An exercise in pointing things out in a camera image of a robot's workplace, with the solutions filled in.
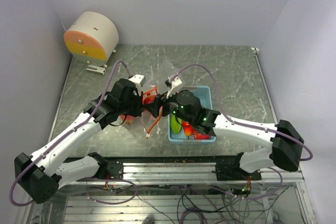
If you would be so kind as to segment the clear zip top bag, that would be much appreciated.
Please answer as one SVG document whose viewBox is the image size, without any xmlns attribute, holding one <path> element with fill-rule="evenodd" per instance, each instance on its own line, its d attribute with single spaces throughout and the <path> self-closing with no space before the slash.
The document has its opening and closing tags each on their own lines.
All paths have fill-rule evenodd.
<svg viewBox="0 0 336 224">
<path fill-rule="evenodd" d="M 153 81 L 150 81 L 150 84 L 145 84 L 143 86 L 144 88 L 146 88 L 146 90 L 143 91 L 143 104 L 153 105 L 155 98 L 159 94 L 163 94 L 165 91 L 168 93 L 169 98 L 180 92 L 183 86 L 183 82 L 179 76 L 176 76 L 171 83 L 169 82 L 169 80 L 173 78 L 173 76 L 178 72 L 178 68 L 174 67 L 174 65 L 170 61 L 164 60 L 159 65 L 159 68 L 157 70 L 158 77 L 156 79 L 156 85 L 153 84 Z M 159 105 L 158 108 L 158 117 L 154 117 L 148 109 L 145 109 L 141 114 L 143 118 L 136 119 L 135 117 L 130 115 L 121 115 L 120 120 L 125 121 L 126 125 L 130 125 L 134 121 L 139 121 L 144 129 L 145 137 L 148 139 L 150 137 L 151 131 L 155 128 L 155 126 L 159 123 L 160 119 L 163 117 L 163 108 L 161 108 L 161 105 Z"/>
</svg>

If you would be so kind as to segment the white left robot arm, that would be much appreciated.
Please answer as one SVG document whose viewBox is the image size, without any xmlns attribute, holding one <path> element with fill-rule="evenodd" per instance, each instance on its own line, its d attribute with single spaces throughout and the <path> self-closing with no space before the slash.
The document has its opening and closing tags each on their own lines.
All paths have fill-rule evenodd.
<svg viewBox="0 0 336 224">
<path fill-rule="evenodd" d="M 48 201 L 64 185 L 85 177 L 102 180 L 107 163 L 98 154 L 90 154 L 77 162 L 64 161 L 86 139 L 102 131 L 121 115 L 139 116 L 145 76 L 136 74 L 116 81 L 84 108 L 63 132 L 39 150 L 14 159 L 15 183 L 28 193 L 32 201 Z"/>
</svg>

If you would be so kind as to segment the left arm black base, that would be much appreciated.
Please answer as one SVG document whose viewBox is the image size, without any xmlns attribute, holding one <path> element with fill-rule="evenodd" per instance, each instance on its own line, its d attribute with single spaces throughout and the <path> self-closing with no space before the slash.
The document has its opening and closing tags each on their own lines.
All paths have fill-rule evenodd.
<svg viewBox="0 0 336 224">
<path fill-rule="evenodd" d="M 110 158 L 105 159 L 100 154 L 93 152 L 88 156 L 92 157 L 98 163 L 98 170 L 93 175 L 96 179 L 122 179 L 123 165 L 118 160 Z"/>
</svg>

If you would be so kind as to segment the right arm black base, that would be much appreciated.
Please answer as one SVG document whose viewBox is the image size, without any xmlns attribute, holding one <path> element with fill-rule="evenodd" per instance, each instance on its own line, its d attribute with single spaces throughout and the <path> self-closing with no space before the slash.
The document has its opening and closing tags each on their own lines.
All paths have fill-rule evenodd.
<svg viewBox="0 0 336 224">
<path fill-rule="evenodd" d="M 246 172 L 239 167 L 242 155 L 243 152 L 237 155 L 215 156 L 216 165 L 212 173 L 216 175 L 218 181 L 247 180 L 248 178 L 252 181 L 261 180 L 260 172 Z"/>
</svg>

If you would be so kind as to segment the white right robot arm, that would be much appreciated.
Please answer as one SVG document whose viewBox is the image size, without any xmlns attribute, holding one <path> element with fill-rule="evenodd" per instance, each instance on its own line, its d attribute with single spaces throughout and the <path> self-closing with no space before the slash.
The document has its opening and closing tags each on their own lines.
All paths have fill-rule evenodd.
<svg viewBox="0 0 336 224">
<path fill-rule="evenodd" d="M 231 167 L 236 179 L 267 167 L 276 166 L 288 172 L 299 168 L 303 140 L 288 121 L 256 123 L 225 116 L 202 106 L 200 99 L 188 90 L 170 96 L 150 95 L 144 98 L 143 106 L 155 118 L 174 115 L 200 134 L 237 137 L 260 145 L 260 150 L 237 154 Z"/>
</svg>

